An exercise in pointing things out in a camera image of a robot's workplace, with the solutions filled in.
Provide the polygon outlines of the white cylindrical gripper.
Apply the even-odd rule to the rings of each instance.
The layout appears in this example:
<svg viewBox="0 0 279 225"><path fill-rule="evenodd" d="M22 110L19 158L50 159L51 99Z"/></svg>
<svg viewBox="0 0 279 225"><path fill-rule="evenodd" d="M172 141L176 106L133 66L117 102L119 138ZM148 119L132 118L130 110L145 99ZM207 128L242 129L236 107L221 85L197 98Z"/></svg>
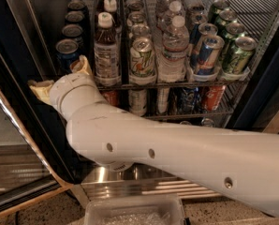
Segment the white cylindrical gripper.
<svg viewBox="0 0 279 225"><path fill-rule="evenodd" d="M80 108L106 101L96 87L86 56L80 55L79 59L70 65L70 70L72 73L56 82L30 80L27 83L38 100L52 105L67 121Z"/></svg>

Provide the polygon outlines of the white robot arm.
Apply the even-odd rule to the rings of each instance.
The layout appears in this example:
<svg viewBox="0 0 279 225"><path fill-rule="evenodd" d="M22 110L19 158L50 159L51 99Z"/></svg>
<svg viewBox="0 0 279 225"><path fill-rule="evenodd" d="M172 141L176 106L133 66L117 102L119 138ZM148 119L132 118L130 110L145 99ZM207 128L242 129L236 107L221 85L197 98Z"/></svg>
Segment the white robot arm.
<svg viewBox="0 0 279 225"><path fill-rule="evenodd" d="M66 138L96 163L142 163L279 218L279 135L160 123L111 106L82 56L60 79L28 81L66 119Z"/></svg>

